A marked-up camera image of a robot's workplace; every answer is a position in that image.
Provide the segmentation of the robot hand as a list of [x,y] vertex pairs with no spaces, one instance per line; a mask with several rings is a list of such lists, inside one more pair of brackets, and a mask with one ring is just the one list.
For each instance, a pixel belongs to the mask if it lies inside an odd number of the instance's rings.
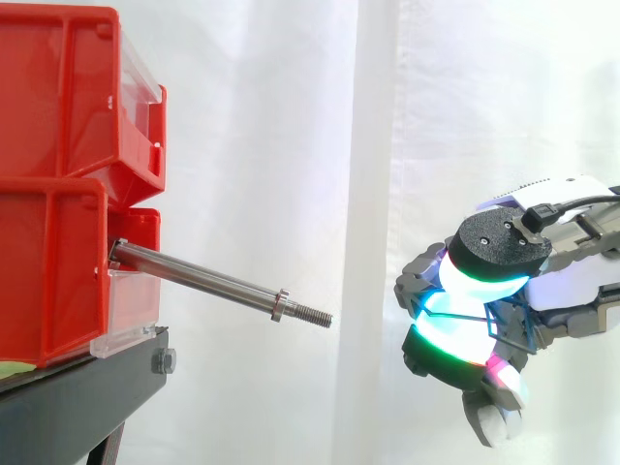
[[481,204],[408,263],[408,369],[460,390],[480,443],[520,429],[528,358],[619,325],[619,190],[587,176],[529,183]]

